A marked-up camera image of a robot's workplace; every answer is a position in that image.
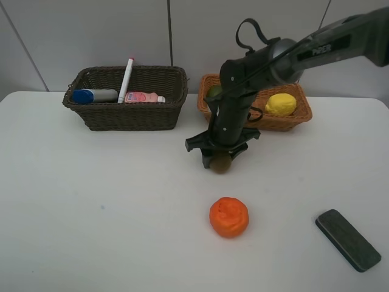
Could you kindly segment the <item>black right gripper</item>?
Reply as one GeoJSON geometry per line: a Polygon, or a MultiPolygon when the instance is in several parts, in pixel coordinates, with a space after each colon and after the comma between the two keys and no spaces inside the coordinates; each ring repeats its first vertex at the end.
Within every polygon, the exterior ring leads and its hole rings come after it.
{"type": "Polygon", "coordinates": [[[220,94],[205,100],[212,114],[208,129],[185,141],[187,151],[201,149],[205,169],[210,168],[214,150],[229,151],[231,161],[234,161],[247,150],[240,146],[260,137],[259,130],[245,127],[255,97],[256,93],[250,92],[239,97],[220,94]]]}

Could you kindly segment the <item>grey black right arm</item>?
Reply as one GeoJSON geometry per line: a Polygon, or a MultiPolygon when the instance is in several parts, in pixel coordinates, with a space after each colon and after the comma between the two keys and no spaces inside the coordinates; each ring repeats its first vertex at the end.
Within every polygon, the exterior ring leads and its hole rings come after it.
{"type": "Polygon", "coordinates": [[[298,42],[268,40],[254,19],[246,22],[252,23],[266,47],[254,50],[236,40],[239,47],[247,49],[245,57],[221,66],[222,92],[205,98],[211,111],[208,128],[185,141],[187,151],[200,149],[205,168],[217,152],[235,159],[247,150],[248,141],[259,138],[259,130],[245,124],[260,91],[296,82],[306,69],[354,57],[364,56],[378,67],[388,65],[387,7],[341,19],[298,42]]]}

